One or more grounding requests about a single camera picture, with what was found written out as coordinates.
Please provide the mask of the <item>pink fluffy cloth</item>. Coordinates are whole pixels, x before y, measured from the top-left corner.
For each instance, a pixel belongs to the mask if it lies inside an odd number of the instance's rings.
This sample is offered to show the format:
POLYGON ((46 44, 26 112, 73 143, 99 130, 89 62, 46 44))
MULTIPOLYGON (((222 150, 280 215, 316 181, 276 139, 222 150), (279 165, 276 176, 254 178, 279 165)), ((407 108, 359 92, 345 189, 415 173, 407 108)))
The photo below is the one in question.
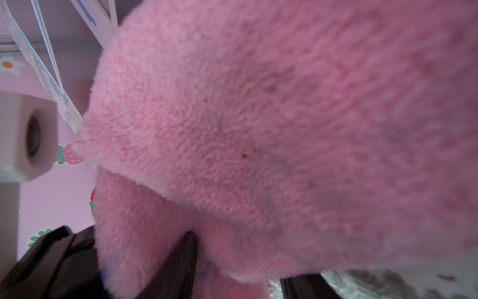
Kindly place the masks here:
POLYGON ((478 296, 476 1, 143 1, 74 150, 116 299, 187 232, 197 299, 478 296))

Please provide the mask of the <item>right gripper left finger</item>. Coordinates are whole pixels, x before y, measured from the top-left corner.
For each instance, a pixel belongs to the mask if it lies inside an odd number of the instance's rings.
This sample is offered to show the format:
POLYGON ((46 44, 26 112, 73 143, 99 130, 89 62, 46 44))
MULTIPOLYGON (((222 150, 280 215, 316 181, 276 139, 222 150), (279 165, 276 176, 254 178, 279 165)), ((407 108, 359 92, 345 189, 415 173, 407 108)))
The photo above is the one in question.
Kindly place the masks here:
POLYGON ((171 251, 137 299, 191 299, 197 265, 198 241, 187 232, 171 251))

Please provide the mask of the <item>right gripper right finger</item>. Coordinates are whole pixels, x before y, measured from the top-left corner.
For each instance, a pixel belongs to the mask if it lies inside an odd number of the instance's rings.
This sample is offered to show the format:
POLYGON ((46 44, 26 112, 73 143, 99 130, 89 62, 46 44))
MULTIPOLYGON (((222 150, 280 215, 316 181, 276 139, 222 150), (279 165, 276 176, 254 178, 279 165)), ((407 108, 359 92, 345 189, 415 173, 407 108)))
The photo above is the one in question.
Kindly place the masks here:
POLYGON ((302 275, 281 279, 285 299, 341 299, 320 275, 302 275))

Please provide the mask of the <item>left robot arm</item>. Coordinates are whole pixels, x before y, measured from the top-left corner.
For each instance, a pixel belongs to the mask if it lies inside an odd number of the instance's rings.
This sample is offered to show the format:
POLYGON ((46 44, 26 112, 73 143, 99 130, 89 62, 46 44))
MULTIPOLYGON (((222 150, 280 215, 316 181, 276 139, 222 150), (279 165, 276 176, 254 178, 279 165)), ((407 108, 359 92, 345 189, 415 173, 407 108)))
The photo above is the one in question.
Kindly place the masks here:
POLYGON ((93 238, 96 173, 51 100, 1 93, 1 297, 105 299, 93 238))

